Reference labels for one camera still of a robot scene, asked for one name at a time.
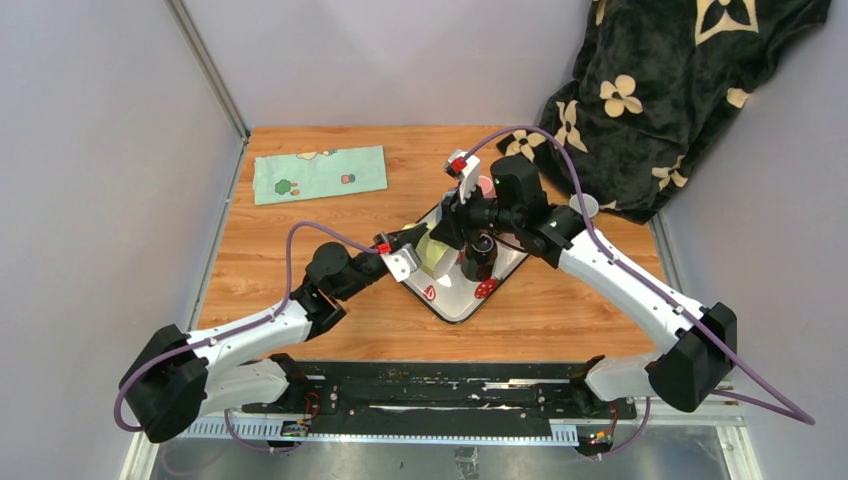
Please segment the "yellow-green faceted mug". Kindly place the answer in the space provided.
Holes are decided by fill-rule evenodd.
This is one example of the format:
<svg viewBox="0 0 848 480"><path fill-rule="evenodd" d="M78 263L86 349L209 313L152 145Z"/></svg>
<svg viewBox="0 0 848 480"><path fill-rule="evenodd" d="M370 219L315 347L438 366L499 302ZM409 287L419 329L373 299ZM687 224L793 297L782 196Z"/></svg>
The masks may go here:
<svg viewBox="0 0 848 480"><path fill-rule="evenodd" d="M400 233L404 244L409 243L418 260L418 268L407 280L418 277L438 280L448 275L456 264L459 250L432 237L433 223L407 224Z"/></svg>

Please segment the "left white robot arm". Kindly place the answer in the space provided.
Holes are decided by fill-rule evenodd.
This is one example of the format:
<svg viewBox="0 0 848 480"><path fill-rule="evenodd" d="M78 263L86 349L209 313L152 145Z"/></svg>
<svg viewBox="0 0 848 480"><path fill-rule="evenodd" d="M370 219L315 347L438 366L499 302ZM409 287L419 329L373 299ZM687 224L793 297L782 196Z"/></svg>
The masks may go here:
<svg viewBox="0 0 848 480"><path fill-rule="evenodd" d="M262 354L327 333L346 314L342 302L384 276L408 279L420 268L415 248L427 226L380 233L372 246L321 230L331 241L315 250L299 287L286 274L283 298L272 306L204 330L183 332L174 324L157 330L119 382L118 427L164 443L201 417L244 404L298 411L307 389L296 368Z"/></svg>

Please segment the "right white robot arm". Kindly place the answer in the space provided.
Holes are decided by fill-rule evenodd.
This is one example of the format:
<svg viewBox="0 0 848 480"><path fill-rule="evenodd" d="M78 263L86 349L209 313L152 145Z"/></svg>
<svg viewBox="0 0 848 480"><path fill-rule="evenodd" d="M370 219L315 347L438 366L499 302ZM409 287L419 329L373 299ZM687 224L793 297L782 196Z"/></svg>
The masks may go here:
<svg viewBox="0 0 848 480"><path fill-rule="evenodd" d="M457 151L444 171L457 185L439 204L435 240L465 249L467 261L484 258L484 234L513 236L520 250L591 286L629 316L652 340L655 352L627 358L590 359L571 390L571 403L596 417L612 400L657 396L692 413L732 370L736 351L734 312L722 303L703 306L614 248L586 214L549 202L539 171L518 155L490 167L494 195L479 184L479 159Z"/></svg>

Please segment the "grey-blue small mug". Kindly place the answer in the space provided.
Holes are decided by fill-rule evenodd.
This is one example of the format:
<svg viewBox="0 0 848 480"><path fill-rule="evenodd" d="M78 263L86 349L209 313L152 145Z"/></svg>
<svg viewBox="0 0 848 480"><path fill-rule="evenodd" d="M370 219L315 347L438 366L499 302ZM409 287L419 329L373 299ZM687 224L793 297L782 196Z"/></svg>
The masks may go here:
<svg viewBox="0 0 848 480"><path fill-rule="evenodd" d="M568 202L569 207L581 214L585 219L591 220L600 212L598 201L589 194L572 195Z"/></svg>

